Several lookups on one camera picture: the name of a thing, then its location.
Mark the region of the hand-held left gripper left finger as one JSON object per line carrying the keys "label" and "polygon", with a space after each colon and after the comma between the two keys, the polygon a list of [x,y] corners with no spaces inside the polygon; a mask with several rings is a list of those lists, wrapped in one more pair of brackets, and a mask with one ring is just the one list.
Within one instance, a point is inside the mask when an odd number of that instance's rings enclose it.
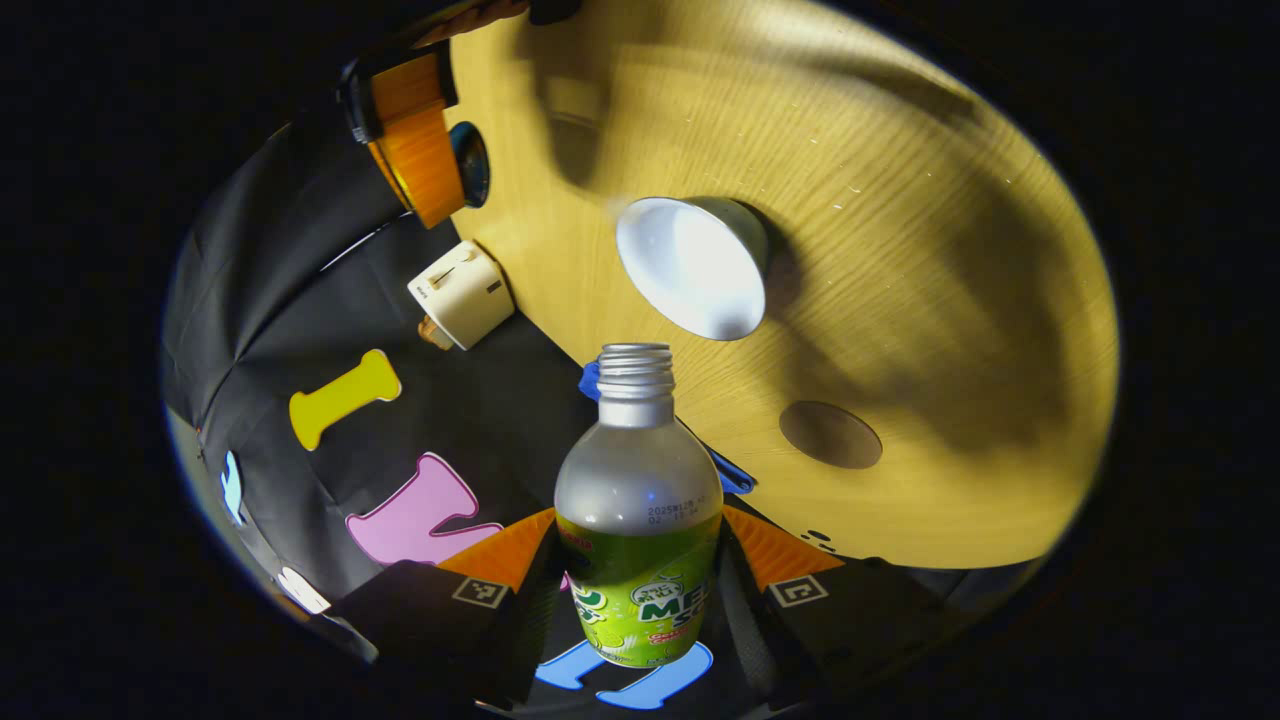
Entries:
{"label": "hand-held left gripper left finger", "polygon": [[371,646],[374,670],[443,701],[525,701],[561,585],[556,510],[438,565],[399,561],[324,618]]}

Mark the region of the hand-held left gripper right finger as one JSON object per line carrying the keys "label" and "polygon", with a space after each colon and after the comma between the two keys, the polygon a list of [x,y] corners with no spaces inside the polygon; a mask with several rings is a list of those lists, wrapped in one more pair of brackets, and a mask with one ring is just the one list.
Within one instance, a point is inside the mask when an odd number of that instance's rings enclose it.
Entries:
{"label": "hand-held left gripper right finger", "polygon": [[905,671],[998,602],[1001,571],[842,559],[727,506],[718,593],[749,687],[790,710],[845,702]]}

